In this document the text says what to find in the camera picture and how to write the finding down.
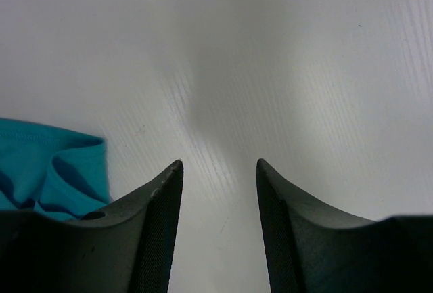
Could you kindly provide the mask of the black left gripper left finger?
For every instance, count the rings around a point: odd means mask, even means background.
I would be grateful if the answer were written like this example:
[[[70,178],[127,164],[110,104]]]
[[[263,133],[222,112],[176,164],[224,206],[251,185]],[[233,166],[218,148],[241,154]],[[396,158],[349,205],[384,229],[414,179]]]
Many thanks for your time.
[[[2,292],[166,292],[183,189],[177,160],[79,220],[1,213]]]

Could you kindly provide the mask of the teal t shirt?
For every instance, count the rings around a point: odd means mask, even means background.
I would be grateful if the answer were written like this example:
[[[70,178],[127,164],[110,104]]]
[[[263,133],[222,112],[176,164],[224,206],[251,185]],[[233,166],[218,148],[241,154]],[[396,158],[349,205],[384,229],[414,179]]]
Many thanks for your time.
[[[33,210],[66,221],[107,206],[101,137],[1,119],[1,210]]]

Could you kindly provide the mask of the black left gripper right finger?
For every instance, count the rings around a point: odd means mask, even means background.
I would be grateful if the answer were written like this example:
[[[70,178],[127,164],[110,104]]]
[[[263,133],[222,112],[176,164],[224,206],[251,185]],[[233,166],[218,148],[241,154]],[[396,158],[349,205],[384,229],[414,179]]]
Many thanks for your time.
[[[372,221],[287,181],[266,160],[256,190],[272,292],[431,292],[432,217]]]

